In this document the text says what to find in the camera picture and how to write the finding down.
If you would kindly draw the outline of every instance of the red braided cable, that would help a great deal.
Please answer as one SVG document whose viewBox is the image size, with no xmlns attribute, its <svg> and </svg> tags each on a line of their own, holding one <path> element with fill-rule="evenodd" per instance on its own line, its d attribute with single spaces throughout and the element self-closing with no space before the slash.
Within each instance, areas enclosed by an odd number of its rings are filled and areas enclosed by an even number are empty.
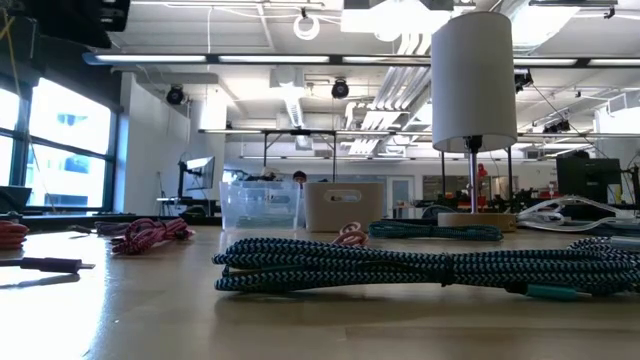
<svg viewBox="0 0 640 360">
<path fill-rule="evenodd" d="M 19 250 L 29 228 L 11 221 L 0 221 L 0 250 Z"/>
<path fill-rule="evenodd" d="M 340 235 L 331 243 L 337 245 L 366 246 L 369 242 L 367 234 L 362 232 L 359 222 L 350 222 L 340 229 Z"/>
<path fill-rule="evenodd" d="M 116 254 L 137 255 L 155 244 L 170 240 L 187 240 L 194 234 L 187 223 L 178 218 L 166 223 L 151 219 L 139 219 L 131 224 L 123 237 L 114 238 L 112 251 Z"/>
</svg>

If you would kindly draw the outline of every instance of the clear plastic bin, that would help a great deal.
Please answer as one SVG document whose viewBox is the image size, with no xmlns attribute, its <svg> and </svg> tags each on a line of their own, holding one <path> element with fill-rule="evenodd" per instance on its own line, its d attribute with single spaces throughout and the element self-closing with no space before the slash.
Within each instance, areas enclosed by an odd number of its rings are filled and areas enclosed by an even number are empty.
<svg viewBox="0 0 640 360">
<path fill-rule="evenodd" d="M 305 225 L 303 192 L 297 183 L 220 183 L 223 229 L 297 229 Z"/>
</svg>

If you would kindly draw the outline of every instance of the table surface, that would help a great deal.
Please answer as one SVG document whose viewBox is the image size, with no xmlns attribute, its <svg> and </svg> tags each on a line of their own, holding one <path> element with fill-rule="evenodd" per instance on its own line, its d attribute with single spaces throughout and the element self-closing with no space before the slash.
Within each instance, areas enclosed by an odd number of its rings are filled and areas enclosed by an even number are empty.
<svg viewBox="0 0 640 360">
<path fill-rule="evenodd" d="M 211 264 L 212 254 L 247 236 L 293 234 L 196 231 L 193 241 L 137 257 L 113 257 L 108 241 L 93 236 L 30 236 L 25 256 L 82 258 L 96 268 L 79 276 L 0 268 L 0 358 L 617 360 L 638 359 L 640 352 L 634 296 L 562 303 L 436 284 L 289 296 L 218 292 L 213 283 L 222 267 Z M 577 238 L 519 231 L 499 244 L 389 239 L 372 247 L 563 248 Z"/>
</svg>

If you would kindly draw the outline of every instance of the white lamp shade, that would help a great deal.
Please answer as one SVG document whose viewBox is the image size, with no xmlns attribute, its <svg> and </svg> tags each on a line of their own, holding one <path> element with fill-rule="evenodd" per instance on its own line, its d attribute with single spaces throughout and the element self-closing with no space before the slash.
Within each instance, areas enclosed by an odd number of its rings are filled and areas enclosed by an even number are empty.
<svg viewBox="0 0 640 360">
<path fill-rule="evenodd" d="M 499 13 L 452 19 L 432 39 L 433 147 L 468 152 L 464 137 L 482 135 L 480 152 L 517 140 L 511 22 Z"/>
</svg>

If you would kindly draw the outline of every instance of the blue braided cable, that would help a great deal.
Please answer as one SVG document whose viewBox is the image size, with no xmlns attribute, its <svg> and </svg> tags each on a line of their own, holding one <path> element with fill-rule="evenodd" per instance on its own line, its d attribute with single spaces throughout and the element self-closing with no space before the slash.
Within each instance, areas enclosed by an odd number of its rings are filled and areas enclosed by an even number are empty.
<svg viewBox="0 0 640 360">
<path fill-rule="evenodd" d="M 566 250 L 462 254 L 249 238 L 212 260 L 226 265 L 215 284 L 223 291 L 286 292 L 356 284 L 439 283 L 504 288 L 517 293 L 526 293 L 532 285 L 599 296 L 640 292 L 640 253 L 613 248 L 609 238 L 582 239 Z"/>
<path fill-rule="evenodd" d="M 399 221 L 382 220 L 369 225 L 369 235 L 374 238 L 425 238 L 437 237 L 472 241 L 500 241 L 502 232 L 489 225 L 434 226 L 408 224 Z"/>
</svg>

